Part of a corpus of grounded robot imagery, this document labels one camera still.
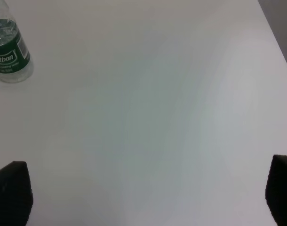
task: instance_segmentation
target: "black object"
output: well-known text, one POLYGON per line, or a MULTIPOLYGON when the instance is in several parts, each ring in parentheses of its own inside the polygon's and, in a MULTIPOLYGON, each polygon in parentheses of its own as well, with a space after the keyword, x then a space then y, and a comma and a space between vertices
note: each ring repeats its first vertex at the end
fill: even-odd
POLYGON ((266 187, 266 200, 278 226, 287 226, 287 156, 273 156, 266 187))
POLYGON ((0 226, 25 226, 33 196, 26 162, 14 161, 0 170, 0 226))
POLYGON ((258 0, 287 62, 287 0, 258 0))

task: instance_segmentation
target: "white table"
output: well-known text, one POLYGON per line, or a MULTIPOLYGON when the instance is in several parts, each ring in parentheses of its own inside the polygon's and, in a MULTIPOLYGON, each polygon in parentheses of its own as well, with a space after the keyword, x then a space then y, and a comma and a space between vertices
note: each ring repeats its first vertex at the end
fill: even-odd
POLYGON ((29 226, 274 226, 287 64, 256 0, 9 0, 31 51, 0 83, 0 168, 29 226))

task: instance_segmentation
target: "water bottle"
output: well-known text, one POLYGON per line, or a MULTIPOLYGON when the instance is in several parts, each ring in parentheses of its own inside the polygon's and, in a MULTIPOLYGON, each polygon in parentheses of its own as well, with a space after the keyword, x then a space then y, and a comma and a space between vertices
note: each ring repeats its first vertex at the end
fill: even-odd
POLYGON ((8 5, 0 0, 0 80, 17 83, 33 72, 31 55, 8 5))

